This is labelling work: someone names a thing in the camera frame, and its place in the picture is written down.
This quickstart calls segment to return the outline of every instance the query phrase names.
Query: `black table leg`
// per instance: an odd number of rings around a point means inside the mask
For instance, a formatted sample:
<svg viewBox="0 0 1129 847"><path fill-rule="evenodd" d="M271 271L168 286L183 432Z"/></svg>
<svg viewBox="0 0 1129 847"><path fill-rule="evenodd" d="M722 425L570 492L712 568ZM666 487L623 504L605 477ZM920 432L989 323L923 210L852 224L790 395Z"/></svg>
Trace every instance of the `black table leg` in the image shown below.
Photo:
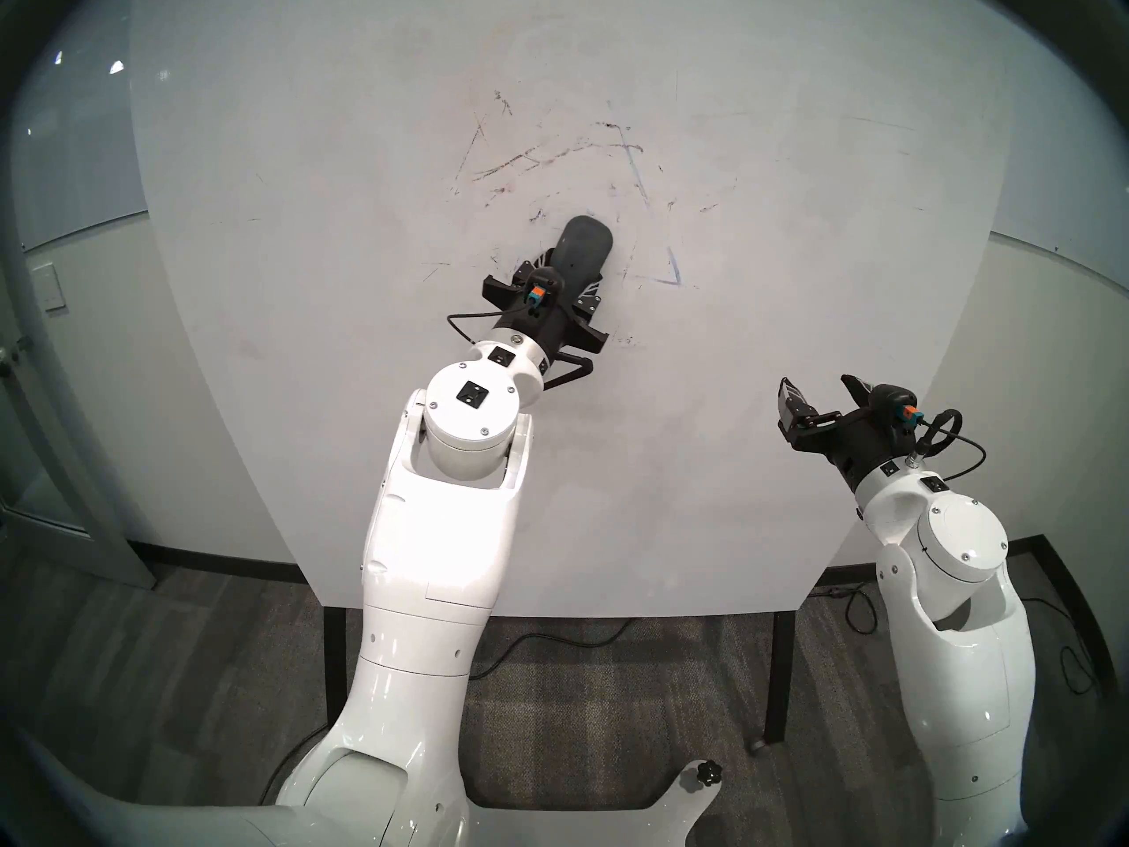
<svg viewBox="0 0 1129 847"><path fill-rule="evenodd" d="M788 725L788 696L791 691L791 660L796 645L796 611L772 614L772 661L769 664L769 704L764 711L763 744L784 740Z"/></svg>
<svg viewBox="0 0 1129 847"><path fill-rule="evenodd" d="M345 709L345 611L322 608L322 644L325 658L325 711L332 726Z"/></svg>

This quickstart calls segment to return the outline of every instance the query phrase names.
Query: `wall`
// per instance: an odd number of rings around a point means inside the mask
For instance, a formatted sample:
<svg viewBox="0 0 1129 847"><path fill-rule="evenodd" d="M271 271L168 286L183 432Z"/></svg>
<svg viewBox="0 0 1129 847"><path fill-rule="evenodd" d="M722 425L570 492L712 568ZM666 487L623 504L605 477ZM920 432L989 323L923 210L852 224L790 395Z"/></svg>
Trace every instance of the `wall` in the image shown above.
<svg viewBox="0 0 1129 847"><path fill-rule="evenodd" d="M143 213L131 8L81 0L6 115L0 259L34 341L27 358L128 536L292 561L216 410ZM45 315L28 270L49 261L68 307Z"/></svg>
<svg viewBox="0 0 1129 847"><path fill-rule="evenodd" d="M992 229L1129 287L1129 133L1070 66L1010 26L1015 121Z"/></svg>
<svg viewBox="0 0 1129 847"><path fill-rule="evenodd" d="M954 482L1008 536L1045 534L1129 674L1129 291L1060 256L994 235L922 405L955 407L988 461ZM957 443L930 466L977 457ZM873 561L856 523L835 564Z"/></svg>
<svg viewBox="0 0 1129 847"><path fill-rule="evenodd" d="M189 346L148 215L50 243L25 264L49 262L68 305L36 313L126 536L291 561Z"/></svg>

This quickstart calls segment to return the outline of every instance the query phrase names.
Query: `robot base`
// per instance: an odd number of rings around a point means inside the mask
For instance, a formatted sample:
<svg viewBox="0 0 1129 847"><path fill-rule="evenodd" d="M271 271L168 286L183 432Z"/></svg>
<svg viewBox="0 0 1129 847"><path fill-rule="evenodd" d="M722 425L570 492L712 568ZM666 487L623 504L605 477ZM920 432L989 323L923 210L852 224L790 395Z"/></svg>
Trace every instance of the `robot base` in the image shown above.
<svg viewBox="0 0 1129 847"><path fill-rule="evenodd" d="M498 847L684 847L721 784L703 786L693 761L641 811L508 811L471 803L471 844Z"/></svg>

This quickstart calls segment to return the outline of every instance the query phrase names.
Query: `glass door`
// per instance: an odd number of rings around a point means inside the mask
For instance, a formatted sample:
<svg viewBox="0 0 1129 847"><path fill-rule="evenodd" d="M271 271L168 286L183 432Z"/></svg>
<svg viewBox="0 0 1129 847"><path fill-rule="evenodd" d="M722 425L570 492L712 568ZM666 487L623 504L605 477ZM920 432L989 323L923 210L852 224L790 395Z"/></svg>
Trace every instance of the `glass door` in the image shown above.
<svg viewBox="0 0 1129 847"><path fill-rule="evenodd" d="M0 507L71 531L82 530L79 517L35 454L7 390L0 390Z"/></svg>
<svg viewBox="0 0 1129 847"><path fill-rule="evenodd" d="M0 522L23 557L152 587L51 405L34 347L5 340L14 317L0 276Z"/></svg>

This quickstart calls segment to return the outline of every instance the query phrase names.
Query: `black cable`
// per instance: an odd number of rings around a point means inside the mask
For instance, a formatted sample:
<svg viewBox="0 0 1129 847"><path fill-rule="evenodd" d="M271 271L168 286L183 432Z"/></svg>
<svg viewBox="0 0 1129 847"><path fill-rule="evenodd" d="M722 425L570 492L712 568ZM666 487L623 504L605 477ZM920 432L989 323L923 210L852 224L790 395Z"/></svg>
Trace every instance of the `black cable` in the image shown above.
<svg viewBox="0 0 1129 847"><path fill-rule="evenodd" d="M1069 689L1073 695L1086 695L1086 692L1088 692L1091 689L1097 686L1097 679L1094 676L1094 670L1093 670L1094 661L1089 657L1089 650L1086 649L1086 644L1082 639L1082 632L1078 631L1078 626L1075 625L1074 619L1062 608L1058 606L1058 604L1052 604L1044 597L1021 597L1019 600L1034 601L1040 604L1045 604L1070 623L1070 627L1074 629L1074 636L1078 638L1078 648L1082 650L1083 656L1085 656L1086 664L1084 665L1082 663L1082 660L1078 657L1078 654L1074 652L1074 647L1070 646L1069 644L1066 644L1061 649L1059 649L1059 667L1062 669L1062 682L1066 683L1066 688ZM1070 682L1070 675L1067 673L1066 669L1067 654L1070 655L1070 657L1074 660L1075 666L1079 671L1082 671L1082 673L1085 674L1086 679L1089 681L1088 683L1086 683L1086 687L1084 689L1078 689L1074 683Z"/></svg>
<svg viewBox="0 0 1129 847"><path fill-rule="evenodd" d="M305 737L303 737L300 741L298 741L298 743L296 743L291 748L290 752L288 752L286 756L282 757L282 761L278 763L278 766L274 768L273 771L271 771L270 779L266 780L266 786L263 787L263 794L259 796L259 803L260 804L262 804L263 802L266 801L266 796L271 792L271 786L274 785L274 780L278 778L279 774L286 767L286 763L289 762L294 758L294 754L296 752L298 752L307 743L309 743L309 741L310 741L312 737L317 736L318 734L321 734L322 732L324 732L329 727L330 727L329 723L325 723L324 725L317 726L317 728L315 728L313 732L310 732Z"/></svg>
<svg viewBox="0 0 1129 847"><path fill-rule="evenodd" d="M807 596L830 597L837 601L846 597L847 609L843 611L843 618L847 620L847 625L850 627L850 630L857 635L873 635L875 631L878 630L878 611L874 609L874 602L870 600L870 596L863 591L864 586L867 586L873 582L874 582L873 579L868 579L865 583L859 583L857 586L842 586L837 588L828 588L822 592L812 592ZM870 608L870 619L874 620L874 625L870 626L870 628L865 631L857 625L855 625L850 618L851 605L855 603L856 599L859 597L861 597L866 602L866 605Z"/></svg>
<svg viewBox="0 0 1129 847"><path fill-rule="evenodd" d="M572 640L569 637L558 637L557 635L543 635L540 631L530 631L527 635L522 635L519 638L517 638L517 640L515 640L513 644L506 647L506 652L502 653L500 656L498 656L498 658L495 660L495 663L490 665L485 671L482 671L481 673L478 674L471 674L471 680L481 680L482 678L492 674L495 670L498 667L498 665L500 665L502 662L509 658L509 654L517 648L518 644L525 640L530 640L531 638L539 637L542 640L554 640L558 644L568 644L569 646L580 647L581 649L598 649L602 646L607 646L609 644L619 640L620 635L627 631L628 626L630 626L634 621L636 617L631 617L622 626L620 626L619 630L614 635L609 637L606 640L596 640L590 644L584 640Z"/></svg>
<svg viewBox="0 0 1129 847"><path fill-rule="evenodd" d="M937 433L938 434L945 434L946 436L953 437L954 439L959 439L962 443L968 443L970 446L975 446L978 449L980 449L980 461L978 461L971 468L966 468L965 470L962 470L960 473L954 473L951 477L945 477L944 478L945 482L951 482L954 479L960 479L961 477L971 473L973 470L975 470L977 468L979 468L981 464L983 464L988 460L988 449L986 449L983 446L981 446L975 440L969 439L968 437L962 436L960 434L954 434L952 430L940 429Z"/></svg>
<svg viewBox="0 0 1129 847"><path fill-rule="evenodd" d="M472 340L470 337L467 337L458 329L458 325L455 324L455 322L453 322L452 318L489 318L491 315L497 316L501 315L501 313L498 309L495 309L493 312L460 312L455 313L454 315L448 315L447 324L454 328L455 333L457 333L464 340L466 340L467 342L474 342L474 340Z"/></svg>

